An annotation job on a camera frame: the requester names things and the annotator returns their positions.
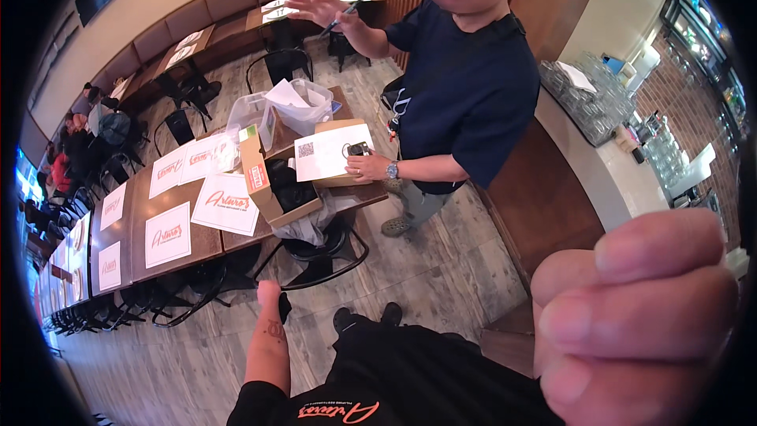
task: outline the gray pants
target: gray pants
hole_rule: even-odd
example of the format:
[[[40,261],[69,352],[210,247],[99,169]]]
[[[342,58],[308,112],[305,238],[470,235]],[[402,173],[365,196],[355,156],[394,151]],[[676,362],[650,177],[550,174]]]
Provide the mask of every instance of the gray pants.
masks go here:
[[[411,227],[418,228],[447,204],[452,194],[424,194],[411,180],[402,180],[400,199],[403,217]]]

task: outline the pen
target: pen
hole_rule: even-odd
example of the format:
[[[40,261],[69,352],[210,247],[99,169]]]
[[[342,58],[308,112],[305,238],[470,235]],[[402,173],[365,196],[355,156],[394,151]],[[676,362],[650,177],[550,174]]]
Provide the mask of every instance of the pen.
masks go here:
[[[353,13],[353,12],[355,11],[355,9],[357,8],[358,4],[360,4],[360,2],[363,2],[363,0],[358,0],[358,1],[357,1],[357,2],[355,2],[354,4],[350,5],[350,8],[349,8],[349,9],[347,9],[347,10],[345,10],[345,13]],[[331,30],[333,30],[333,29],[334,29],[334,27],[335,27],[336,25],[338,25],[338,24],[339,24],[339,21],[338,21],[338,20],[334,20],[334,22],[331,22],[331,24],[330,24],[330,25],[329,25],[328,27],[326,27],[326,28],[325,28],[325,29],[323,30],[323,32],[321,32],[321,34],[320,34],[320,35],[318,35],[318,38],[322,38],[322,37],[325,37],[325,36],[326,36],[326,34],[327,34],[327,33],[329,33],[329,32],[330,32]]]

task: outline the black shirt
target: black shirt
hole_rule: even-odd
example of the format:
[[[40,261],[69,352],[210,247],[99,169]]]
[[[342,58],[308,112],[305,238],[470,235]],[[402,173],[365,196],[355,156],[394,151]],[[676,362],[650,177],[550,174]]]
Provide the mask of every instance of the black shirt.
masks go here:
[[[389,43],[410,52],[404,85],[444,67],[471,35],[431,0],[387,27],[386,34]],[[412,101],[400,118],[402,158],[451,154],[476,184],[487,188],[534,116],[541,81],[536,60],[525,36],[514,33],[445,69],[446,75],[420,95],[408,96]],[[428,194],[449,194],[461,186],[415,184]]]
[[[324,385],[288,399],[246,383],[227,426],[564,424],[537,381],[424,327],[357,324],[334,347]]]

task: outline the black bag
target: black bag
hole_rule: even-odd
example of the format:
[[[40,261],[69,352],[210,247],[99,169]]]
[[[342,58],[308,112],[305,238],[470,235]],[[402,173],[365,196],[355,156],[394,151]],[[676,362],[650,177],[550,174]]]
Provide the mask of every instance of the black bag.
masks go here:
[[[393,112],[394,104],[397,102],[401,91],[403,97],[417,96],[425,90],[431,82],[444,75],[444,73],[449,71],[450,68],[465,61],[469,55],[473,54],[473,52],[477,51],[479,48],[483,48],[496,40],[506,40],[515,32],[525,36],[523,24],[518,17],[516,17],[515,13],[511,12],[499,22],[489,24],[468,37],[466,45],[451,52],[447,56],[447,59],[442,61],[442,65],[439,66],[436,71],[428,73],[422,79],[415,82],[405,84],[405,75],[402,75],[387,84],[380,97],[382,104],[388,110]]]

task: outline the forearm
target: forearm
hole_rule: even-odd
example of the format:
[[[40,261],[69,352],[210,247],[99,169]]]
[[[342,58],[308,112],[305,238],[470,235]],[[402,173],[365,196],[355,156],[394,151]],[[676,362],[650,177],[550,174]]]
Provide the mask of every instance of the forearm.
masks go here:
[[[279,316],[278,303],[263,306],[247,352],[244,383],[265,381],[276,385],[289,396],[289,345]]]
[[[369,27],[363,20],[344,30],[344,33],[355,51],[366,58],[378,60],[392,56],[396,51],[396,48],[389,44],[386,32]]]
[[[440,181],[465,181],[466,170],[452,155],[434,155],[418,159],[406,159],[397,163],[397,177],[413,181],[435,183]]]

